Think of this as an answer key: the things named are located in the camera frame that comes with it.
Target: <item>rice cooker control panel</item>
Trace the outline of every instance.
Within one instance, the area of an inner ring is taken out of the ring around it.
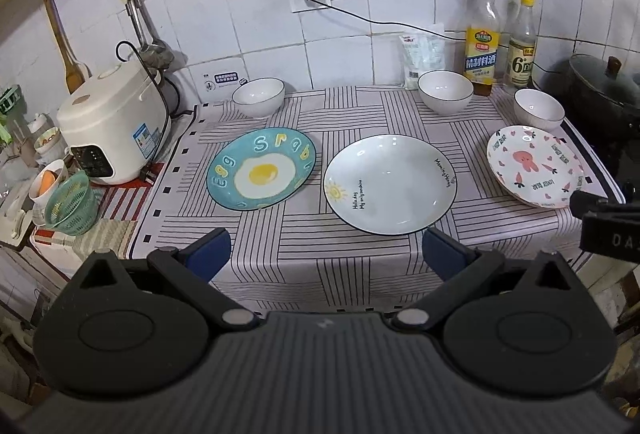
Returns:
[[[100,147],[96,145],[71,147],[71,153],[90,178],[110,178],[113,176],[113,167]]]

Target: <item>pot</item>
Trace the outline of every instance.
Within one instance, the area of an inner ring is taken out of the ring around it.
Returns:
[[[612,141],[640,137],[640,86],[620,72],[622,62],[574,54],[569,66],[572,105],[580,117]]]

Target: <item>green basket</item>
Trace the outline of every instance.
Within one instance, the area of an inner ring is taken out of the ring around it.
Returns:
[[[80,170],[51,195],[44,211],[49,229],[76,236],[87,232],[98,216],[98,203],[89,178]]]
[[[8,88],[2,96],[0,96],[0,112],[2,114],[8,114],[8,112],[14,108],[14,105],[22,98],[22,91],[20,85],[12,85]]]

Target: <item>yellow bottle cap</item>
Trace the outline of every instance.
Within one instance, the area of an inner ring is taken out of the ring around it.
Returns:
[[[533,6],[535,1],[536,0],[520,0],[520,4],[523,4],[524,6],[530,8]]]

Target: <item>plastic bag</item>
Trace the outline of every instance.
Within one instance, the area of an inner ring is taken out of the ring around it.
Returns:
[[[427,29],[442,34],[444,24],[434,24]],[[431,33],[407,33],[400,35],[400,41],[405,89],[417,89],[418,79],[425,72],[445,69],[444,38],[441,36]]]

